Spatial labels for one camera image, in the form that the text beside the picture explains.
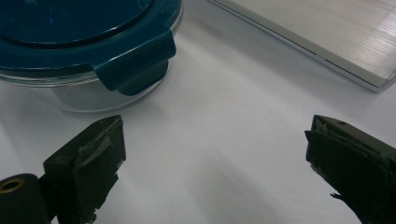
silver laptop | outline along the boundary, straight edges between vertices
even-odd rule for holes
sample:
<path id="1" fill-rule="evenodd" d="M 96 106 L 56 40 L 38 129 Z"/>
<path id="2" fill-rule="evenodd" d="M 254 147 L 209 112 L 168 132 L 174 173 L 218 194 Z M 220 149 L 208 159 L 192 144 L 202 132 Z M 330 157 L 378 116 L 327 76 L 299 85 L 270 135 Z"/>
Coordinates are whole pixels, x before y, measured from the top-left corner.
<path id="1" fill-rule="evenodd" d="M 396 75 L 394 0 L 209 0 L 372 90 Z"/>

